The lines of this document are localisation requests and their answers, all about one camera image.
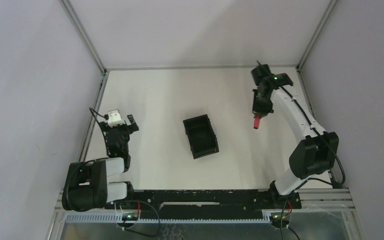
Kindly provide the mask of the red handled screwdriver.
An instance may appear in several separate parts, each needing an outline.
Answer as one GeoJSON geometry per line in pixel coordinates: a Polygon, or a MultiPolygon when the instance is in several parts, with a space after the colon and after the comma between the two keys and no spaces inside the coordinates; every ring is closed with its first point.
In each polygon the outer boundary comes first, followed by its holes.
{"type": "Polygon", "coordinates": [[[257,130],[259,128],[261,118],[262,118],[262,116],[260,114],[257,114],[257,113],[254,114],[254,116],[253,116],[253,128],[255,130],[257,130]]]}

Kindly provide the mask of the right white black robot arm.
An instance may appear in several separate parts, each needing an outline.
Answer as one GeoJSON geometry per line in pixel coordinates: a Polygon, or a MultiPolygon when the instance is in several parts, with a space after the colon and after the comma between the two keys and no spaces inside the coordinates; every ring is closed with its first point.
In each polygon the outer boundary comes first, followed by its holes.
{"type": "Polygon", "coordinates": [[[282,208],[289,195],[301,188],[309,179],[334,167],[339,137],[327,132],[301,105],[294,84],[286,73],[251,72],[256,89],[253,90],[254,128],[260,119],[278,108],[286,118],[297,146],[288,159],[288,169],[269,187],[269,203],[282,208]]]}

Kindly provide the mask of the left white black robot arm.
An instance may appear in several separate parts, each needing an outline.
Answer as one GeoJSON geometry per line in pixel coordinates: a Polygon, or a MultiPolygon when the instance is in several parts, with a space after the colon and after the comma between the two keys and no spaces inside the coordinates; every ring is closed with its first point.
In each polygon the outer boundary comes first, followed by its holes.
{"type": "Polygon", "coordinates": [[[129,123],[117,111],[112,111],[107,121],[98,124],[104,137],[106,157],[69,165],[61,199],[64,210],[86,212],[104,208],[114,201],[125,209],[135,205],[137,196],[129,181],[109,180],[130,169],[130,135],[137,132],[139,126],[133,115],[128,115],[127,119],[129,123]]]}

